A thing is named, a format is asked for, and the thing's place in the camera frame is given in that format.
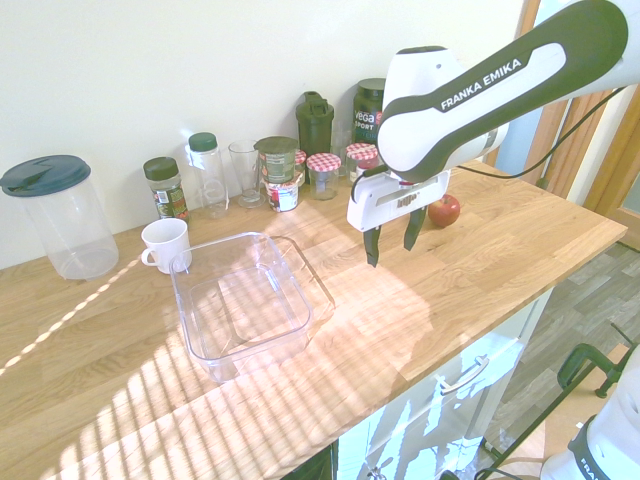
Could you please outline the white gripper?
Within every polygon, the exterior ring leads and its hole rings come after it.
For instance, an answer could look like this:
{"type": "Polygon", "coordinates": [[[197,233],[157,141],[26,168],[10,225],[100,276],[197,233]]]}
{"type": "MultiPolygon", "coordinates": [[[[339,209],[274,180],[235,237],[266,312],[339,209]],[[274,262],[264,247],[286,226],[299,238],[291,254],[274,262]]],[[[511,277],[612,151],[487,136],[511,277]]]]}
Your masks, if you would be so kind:
{"type": "Polygon", "coordinates": [[[420,234],[427,206],[440,200],[447,191],[450,170],[442,171],[424,182],[403,184],[395,174],[361,175],[352,185],[347,221],[363,233],[366,260],[376,267],[379,261],[381,226],[409,214],[404,234],[404,248],[411,251],[420,234]]]}

